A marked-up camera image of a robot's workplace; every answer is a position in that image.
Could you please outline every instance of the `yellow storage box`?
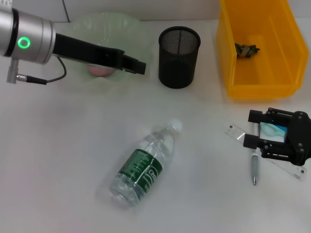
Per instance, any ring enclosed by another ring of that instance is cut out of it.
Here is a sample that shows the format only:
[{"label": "yellow storage box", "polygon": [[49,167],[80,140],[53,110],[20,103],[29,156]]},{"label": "yellow storage box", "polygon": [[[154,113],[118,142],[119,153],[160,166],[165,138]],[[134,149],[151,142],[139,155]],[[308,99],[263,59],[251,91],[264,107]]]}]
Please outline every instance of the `yellow storage box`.
[{"label": "yellow storage box", "polygon": [[[276,99],[302,85],[308,48],[286,0],[220,0],[217,47],[227,95]],[[234,43],[260,48],[237,58]]]}]

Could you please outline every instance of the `pink object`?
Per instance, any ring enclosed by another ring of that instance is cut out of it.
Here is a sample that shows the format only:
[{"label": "pink object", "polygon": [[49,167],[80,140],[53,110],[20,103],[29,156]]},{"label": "pink object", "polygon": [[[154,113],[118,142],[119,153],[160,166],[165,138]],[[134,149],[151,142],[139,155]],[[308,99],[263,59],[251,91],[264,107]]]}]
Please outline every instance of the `pink object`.
[{"label": "pink object", "polygon": [[97,77],[106,77],[115,72],[114,69],[106,69],[106,68],[91,67],[91,66],[87,66],[87,68],[92,75],[97,76]]}]

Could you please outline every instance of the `plastic water bottle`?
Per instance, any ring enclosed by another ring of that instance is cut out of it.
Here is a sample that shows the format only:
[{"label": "plastic water bottle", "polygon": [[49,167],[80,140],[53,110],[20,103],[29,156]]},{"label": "plastic water bottle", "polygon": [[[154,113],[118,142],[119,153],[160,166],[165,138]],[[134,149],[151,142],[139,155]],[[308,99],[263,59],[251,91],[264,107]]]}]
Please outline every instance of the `plastic water bottle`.
[{"label": "plastic water bottle", "polygon": [[130,207],[141,201],[172,159],[181,130],[182,123],[172,120],[143,139],[110,184],[114,199]]}]

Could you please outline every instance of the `silver pen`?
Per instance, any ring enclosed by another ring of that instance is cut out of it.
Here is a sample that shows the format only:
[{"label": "silver pen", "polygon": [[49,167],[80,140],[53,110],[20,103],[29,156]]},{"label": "silver pen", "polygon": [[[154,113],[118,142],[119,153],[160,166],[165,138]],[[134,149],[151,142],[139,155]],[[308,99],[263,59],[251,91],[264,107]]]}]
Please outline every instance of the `silver pen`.
[{"label": "silver pen", "polygon": [[[252,123],[252,135],[260,136],[260,125],[257,123]],[[259,172],[259,148],[252,150],[251,158],[251,176],[253,185],[257,184],[258,181],[258,172]]]}]

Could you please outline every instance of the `white tabletop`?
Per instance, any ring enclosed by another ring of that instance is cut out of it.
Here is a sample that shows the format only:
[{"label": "white tabletop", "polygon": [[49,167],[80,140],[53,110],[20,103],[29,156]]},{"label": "white tabletop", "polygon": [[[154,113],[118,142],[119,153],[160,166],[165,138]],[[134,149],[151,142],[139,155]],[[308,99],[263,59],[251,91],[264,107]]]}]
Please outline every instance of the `white tabletop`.
[{"label": "white tabletop", "polygon": [[[308,45],[311,19],[298,19]],[[311,232],[311,174],[301,182],[260,159],[258,186],[250,150],[222,123],[249,129],[249,110],[274,107],[311,114],[311,80],[285,100],[235,102],[225,95],[215,49],[217,21],[147,22],[155,41],[183,25],[201,37],[193,83],[181,90],[157,78],[157,50],[145,76],[79,83],[74,70],[47,86],[6,83],[0,58],[0,231],[3,233],[284,233]],[[20,73],[52,79],[45,66],[20,62]],[[135,143],[178,117],[184,130],[171,166],[135,209],[112,204],[108,184]],[[305,164],[311,171],[311,159]]]}]

